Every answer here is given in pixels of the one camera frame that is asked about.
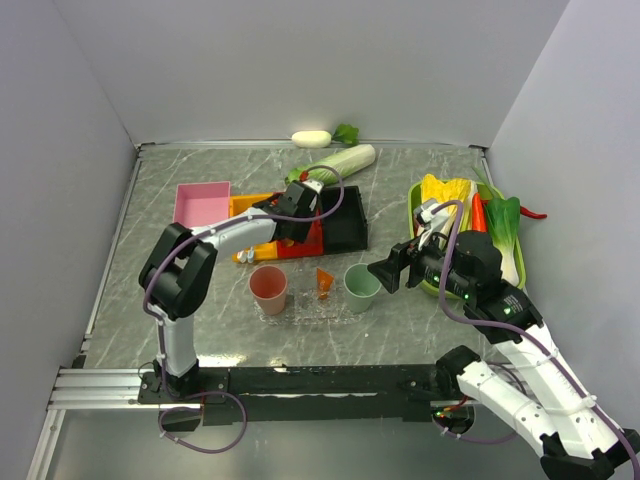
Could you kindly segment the mint green plastic cup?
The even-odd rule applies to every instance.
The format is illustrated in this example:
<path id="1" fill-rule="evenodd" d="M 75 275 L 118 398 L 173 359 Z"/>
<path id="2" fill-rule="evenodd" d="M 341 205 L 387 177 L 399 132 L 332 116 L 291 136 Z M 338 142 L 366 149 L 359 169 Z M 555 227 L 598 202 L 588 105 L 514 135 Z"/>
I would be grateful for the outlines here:
<path id="1" fill-rule="evenodd" d="M 353 313 L 366 311 L 380 291 L 380 281 L 369 272 L 365 263 L 354 264 L 347 269 L 343 277 L 345 302 Z"/>

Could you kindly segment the orange toothpaste tube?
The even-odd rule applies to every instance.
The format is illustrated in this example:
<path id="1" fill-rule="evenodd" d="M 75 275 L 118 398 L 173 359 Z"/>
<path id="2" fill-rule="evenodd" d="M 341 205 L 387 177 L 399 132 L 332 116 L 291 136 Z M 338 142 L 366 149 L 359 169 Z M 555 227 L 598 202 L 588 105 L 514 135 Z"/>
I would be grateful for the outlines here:
<path id="1" fill-rule="evenodd" d="M 319 300 L 326 300 L 328 298 L 333 281 L 333 275 L 321 268 L 316 269 L 317 298 Z"/>

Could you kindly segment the pink plastic cup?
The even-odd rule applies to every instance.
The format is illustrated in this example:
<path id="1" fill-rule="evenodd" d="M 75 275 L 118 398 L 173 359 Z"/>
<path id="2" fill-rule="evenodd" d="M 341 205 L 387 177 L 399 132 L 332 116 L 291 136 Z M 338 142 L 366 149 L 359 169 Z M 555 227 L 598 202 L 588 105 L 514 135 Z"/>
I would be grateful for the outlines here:
<path id="1" fill-rule="evenodd" d="M 266 315 L 277 315 L 285 308 L 288 281 L 276 266 L 258 267 L 250 276 L 249 289 Z"/>

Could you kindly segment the clear textured acrylic tray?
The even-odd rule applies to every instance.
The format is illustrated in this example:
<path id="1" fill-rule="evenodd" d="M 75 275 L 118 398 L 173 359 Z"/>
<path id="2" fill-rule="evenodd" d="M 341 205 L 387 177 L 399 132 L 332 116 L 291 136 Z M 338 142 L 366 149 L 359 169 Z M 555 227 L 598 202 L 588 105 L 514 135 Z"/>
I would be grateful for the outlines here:
<path id="1" fill-rule="evenodd" d="M 349 325 L 362 320 L 363 313 L 354 313 L 346 304 L 342 283 L 334 283 L 327 299 L 319 299 L 316 288 L 293 288 L 287 292 L 283 310 L 267 315 L 254 301 L 259 319 L 271 326 Z"/>

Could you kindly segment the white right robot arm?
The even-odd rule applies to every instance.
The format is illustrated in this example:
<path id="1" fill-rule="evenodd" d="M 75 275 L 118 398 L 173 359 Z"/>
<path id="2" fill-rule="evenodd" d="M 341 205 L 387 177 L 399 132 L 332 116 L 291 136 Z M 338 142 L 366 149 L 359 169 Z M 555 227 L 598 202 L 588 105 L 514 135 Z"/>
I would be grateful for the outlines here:
<path id="1" fill-rule="evenodd" d="M 407 270 L 408 287 L 427 282 L 463 300 L 463 315 L 448 317 L 474 326 L 531 392 L 509 384 L 465 346 L 438 360 L 438 390 L 453 399 L 465 395 L 492 411 L 531 446 L 548 478 L 608 479 L 624 463 L 637 470 L 638 432 L 618 426 L 587 393 L 531 300 L 503 279 L 501 261 L 488 234 L 465 231 L 446 249 L 438 239 L 397 244 L 367 269 L 390 293 Z"/>

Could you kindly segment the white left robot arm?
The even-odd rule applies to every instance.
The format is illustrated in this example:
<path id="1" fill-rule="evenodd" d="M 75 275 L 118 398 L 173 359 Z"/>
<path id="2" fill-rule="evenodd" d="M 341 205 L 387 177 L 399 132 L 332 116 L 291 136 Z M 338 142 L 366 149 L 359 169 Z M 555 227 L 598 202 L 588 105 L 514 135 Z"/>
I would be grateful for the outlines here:
<path id="1" fill-rule="evenodd" d="M 304 241 L 322 217 L 322 190 L 320 181 L 295 181 L 221 222 L 193 229 L 174 222 L 162 232 L 139 284 L 143 310 L 155 319 L 158 333 L 155 374 L 172 400 L 187 401 L 198 387 L 194 314 L 207 297 L 216 261 L 274 240 Z"/>

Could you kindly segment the lime green vegetable tray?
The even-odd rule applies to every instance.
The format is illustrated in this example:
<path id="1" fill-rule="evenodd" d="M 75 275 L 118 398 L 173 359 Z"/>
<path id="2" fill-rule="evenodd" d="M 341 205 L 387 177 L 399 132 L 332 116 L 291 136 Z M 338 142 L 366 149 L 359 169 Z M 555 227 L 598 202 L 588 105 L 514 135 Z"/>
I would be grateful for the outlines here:
<path id="1" fill-rule="evenodd" d="M 489 201 L 496 194 L 497 197 L 503 198 L 503 194 L 498 189 L 494 188 L 492 185 L 487 185 L 482 181 L 476 183 L 477 191 L 480 194 L 483 201 Z M 413 184 L 408 190 L 408 216 L 409 216 L 409 237 L 413 238 L 415 236 L 416 229 L 414 228 L 413 223 L 413 210 L 422 204 L 421 201 L 421 182 L 417 182 Z M 521 290 L 525 289 L 526 285 L 526 267 L 523 258 L 523 252 L 521 249 L 521 245 L 519 242 L 519 238 L 516 238 L 514 243 L 514 264 L 515 269 L 519 277 L 519 283 L 517 287 Z M 419 287 L 428 295 L 437 297 L 438 296 L 438 288 L 430 285 L 428 282 L 422 282 Z"/>

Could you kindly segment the green napa cabbage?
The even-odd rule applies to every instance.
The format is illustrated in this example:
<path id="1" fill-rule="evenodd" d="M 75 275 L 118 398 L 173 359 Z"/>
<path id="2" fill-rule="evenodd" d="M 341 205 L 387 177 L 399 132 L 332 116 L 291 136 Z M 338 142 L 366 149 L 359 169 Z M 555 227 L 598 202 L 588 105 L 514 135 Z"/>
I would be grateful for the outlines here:
<path id="1" fill-rule="evenodd" d="M 369 144 L 362 144 L 341 150 L 314 163 L 294 168 L 287 174 L 284 182 L 288 185 L 307 173 L 308 179 L 317 180 L 325 186 L 334 185 L 338 183 L 336 175 L 345 179 L 367 168 L 375 160 L 375 148 Z"/>

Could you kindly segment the red storage bin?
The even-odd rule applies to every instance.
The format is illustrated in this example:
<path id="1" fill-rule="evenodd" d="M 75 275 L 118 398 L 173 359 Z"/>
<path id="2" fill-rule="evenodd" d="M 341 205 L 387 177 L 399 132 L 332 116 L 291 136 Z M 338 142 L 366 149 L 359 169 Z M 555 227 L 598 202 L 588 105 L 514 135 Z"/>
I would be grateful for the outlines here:
<path id="1" fill-rule="evenodd" d="M 310 225 L 304 242 L 284 239 L 278 240 L 276 245 L 277 258 L 280 260 L 321 256 L 324 254 L 322 223 L 315 221 Z"/>

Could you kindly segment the black storage bin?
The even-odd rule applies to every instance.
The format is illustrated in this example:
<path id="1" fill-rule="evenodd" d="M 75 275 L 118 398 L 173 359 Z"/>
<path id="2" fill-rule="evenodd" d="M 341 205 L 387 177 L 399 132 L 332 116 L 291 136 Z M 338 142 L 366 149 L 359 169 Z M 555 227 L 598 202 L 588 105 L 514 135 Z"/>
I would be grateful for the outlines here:
<path id="1" fill-rule="evenodd" d="M 324 255 L 368 249 L 369 235 L 360 189 L 346 186 L 339 208 L 321 221 Z"/>

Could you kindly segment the yellow storage bin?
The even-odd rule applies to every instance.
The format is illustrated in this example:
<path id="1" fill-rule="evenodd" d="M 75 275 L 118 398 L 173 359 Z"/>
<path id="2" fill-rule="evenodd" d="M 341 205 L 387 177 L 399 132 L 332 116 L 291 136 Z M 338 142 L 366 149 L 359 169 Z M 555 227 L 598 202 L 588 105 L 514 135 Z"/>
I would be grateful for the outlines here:
<path id="1" fill-rule="evenodd" d="M 266 200 L 270 196 L 271 193 L 231 196 L 229 203 L 229 216 L 234 217 L 236 215 L 239 215 L 246 211 L 248 208 L 252 207 L 255 203 Z M 252 247 L 255 248 L 254 262 L 277 259 L 277 245 L 275 241 L 257 244 Z M 236 255 L 238 253 L 239 252 L 236 252 L 232 255 L 232 260 L 236 263 L 240 263 L 236 258 Z"/>

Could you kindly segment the white radish with leaves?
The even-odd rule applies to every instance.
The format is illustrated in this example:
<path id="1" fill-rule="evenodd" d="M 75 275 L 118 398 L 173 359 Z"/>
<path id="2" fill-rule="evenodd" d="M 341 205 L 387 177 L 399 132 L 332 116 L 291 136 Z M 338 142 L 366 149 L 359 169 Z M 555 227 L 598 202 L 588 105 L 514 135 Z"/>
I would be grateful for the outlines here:
<path id="1" fill-rule="evenodd" d="M 359 143 L 360 129 L 351 124 L 339 124 L 333 133 L 324 130 L 303 130 L 291 136 L 293 144 L 299 148 L 326 148 L 331 143 L 348 147 Z"/>

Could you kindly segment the pink drawer box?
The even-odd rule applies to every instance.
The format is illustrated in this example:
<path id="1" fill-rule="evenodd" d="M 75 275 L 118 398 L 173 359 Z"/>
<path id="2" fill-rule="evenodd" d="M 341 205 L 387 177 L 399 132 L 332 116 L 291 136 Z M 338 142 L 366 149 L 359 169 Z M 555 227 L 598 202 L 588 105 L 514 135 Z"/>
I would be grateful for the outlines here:
<path id="1" fill-rule="evenodd" d="M 185 227 L 221 222 L 229 216 L 230 197 L 229 181 L 179 184 L 173 221 Z"/>

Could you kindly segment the yellow napa cabbage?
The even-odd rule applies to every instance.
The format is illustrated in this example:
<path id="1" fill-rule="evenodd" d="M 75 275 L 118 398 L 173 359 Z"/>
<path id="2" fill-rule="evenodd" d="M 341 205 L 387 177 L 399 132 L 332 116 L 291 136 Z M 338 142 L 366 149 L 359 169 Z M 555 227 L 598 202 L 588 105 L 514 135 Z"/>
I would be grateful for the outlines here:
<path id="1" fill-rule="evenodd" d="M 423 203 L 434 199 L 438 204 L 451 200 L 459 200 L 463 204 L 460 232 L 468 230 L 471 225 L 471 203 L 476 192 L 476 183 L 470 179 L 453 178 L 443 181 L 432 174 L 427 174 L 421 181 Z"/>

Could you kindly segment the orange carrot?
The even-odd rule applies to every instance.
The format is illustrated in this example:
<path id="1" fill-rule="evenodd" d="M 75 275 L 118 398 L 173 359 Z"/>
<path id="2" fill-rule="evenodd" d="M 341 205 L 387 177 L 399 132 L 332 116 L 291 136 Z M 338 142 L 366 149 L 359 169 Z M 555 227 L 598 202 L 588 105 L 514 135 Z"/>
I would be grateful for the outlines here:
<path id="1" fill-rule="evenodd" d="M 471 229 L 474 231 L 487 233 L 488 226 L 484 210 L 484 202 L 479 193 L 475 193 L 472 198 L 471 214 Z"/>

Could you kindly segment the green bok choy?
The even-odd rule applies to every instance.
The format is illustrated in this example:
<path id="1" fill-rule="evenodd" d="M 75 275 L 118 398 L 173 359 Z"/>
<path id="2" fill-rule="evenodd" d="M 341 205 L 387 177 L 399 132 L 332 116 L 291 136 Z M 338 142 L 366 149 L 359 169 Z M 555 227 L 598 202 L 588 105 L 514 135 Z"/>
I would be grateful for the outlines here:
<path id="1" fill-rule="evenodd" d="M 520 227 L 520 199 L 501 197 L 482 171 L 476 167 L 473 170 L 491 192 L 491 198 L 485 207 L 485 217 L 493 245 L 502 255 L 502 279 L 518 287 L 521 276 L 516 266 L 515 247 Z"/>

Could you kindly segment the red chili pepper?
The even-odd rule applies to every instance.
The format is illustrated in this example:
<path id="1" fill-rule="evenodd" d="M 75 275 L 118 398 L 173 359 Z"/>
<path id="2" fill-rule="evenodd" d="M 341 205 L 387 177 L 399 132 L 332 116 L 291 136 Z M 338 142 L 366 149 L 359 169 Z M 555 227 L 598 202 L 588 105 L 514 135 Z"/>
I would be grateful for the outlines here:
<path id="1" fill-rule="evenodd" d="M 524 217 L 534 219 L 534 220 L 543 220 L 548 217 L 546 213 L 536 213 L 524 206 L 520 206 L 520 214 Z"/>

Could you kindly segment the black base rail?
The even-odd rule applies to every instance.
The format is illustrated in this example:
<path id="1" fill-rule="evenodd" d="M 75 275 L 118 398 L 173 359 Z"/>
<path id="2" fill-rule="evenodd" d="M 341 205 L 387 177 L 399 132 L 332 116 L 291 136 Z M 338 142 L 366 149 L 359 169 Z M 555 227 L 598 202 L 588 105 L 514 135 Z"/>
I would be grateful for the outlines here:
<path id="1" fill-rule="evenodd" d="M 185 405 L 206 426 L 251 422 L 399 418 L 429 422 L 436 408 L 462 398 L 457 381 L 436 364 L 204 367 L 161 385 L 143 374 L 142 405 Z"/>

